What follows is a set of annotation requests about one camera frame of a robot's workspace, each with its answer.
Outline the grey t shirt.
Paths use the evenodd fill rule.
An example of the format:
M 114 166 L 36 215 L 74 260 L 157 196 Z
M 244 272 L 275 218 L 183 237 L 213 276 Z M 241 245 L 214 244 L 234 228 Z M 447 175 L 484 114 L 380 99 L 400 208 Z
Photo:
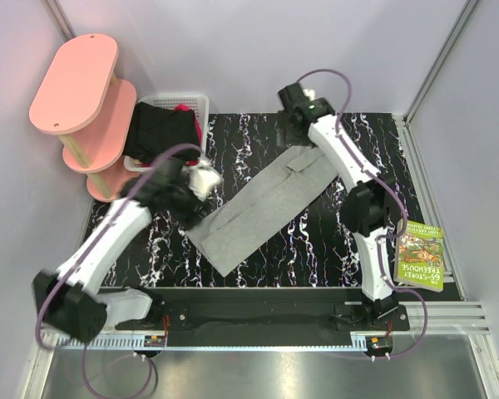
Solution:
M 225 277 L 315 201 L 337 175 L 318 147 L 292 146 L 186 235 Z

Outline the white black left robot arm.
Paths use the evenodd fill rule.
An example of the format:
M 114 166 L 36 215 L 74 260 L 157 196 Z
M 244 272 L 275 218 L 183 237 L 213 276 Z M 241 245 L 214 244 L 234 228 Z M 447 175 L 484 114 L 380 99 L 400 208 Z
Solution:
M 181 226 L 192 228 L 205 217 L 210 194 L 221 181 L 206 158 L 192 166 L 170 158 L 129 179 L 82 246 L 55 272 L 41 271 L 33 279 L 36 326 L 46 324 L 82 343 L 106 328 L 162 328 L 162 296 L 140 287 L 101 293 L 102 283 L 155 214 L 167 211 Z

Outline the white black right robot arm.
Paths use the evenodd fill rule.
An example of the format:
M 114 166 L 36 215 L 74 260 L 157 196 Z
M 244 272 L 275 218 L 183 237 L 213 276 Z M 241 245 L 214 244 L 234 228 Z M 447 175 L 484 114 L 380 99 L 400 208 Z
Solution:
M 307 139 L 317 146 L 347 191 L 339 217 L 357 245 L 363 299 L 344 321 L 388 329 L 398 310 L 386 244 L 390 220 L 401 215 L 398 197 L 390 190 L 395 179 L 382 175 L 368 161 L 327 100 L 311 97 L 298 82 L 281 89 L 278 97 L 288 120 L 288 137 Z

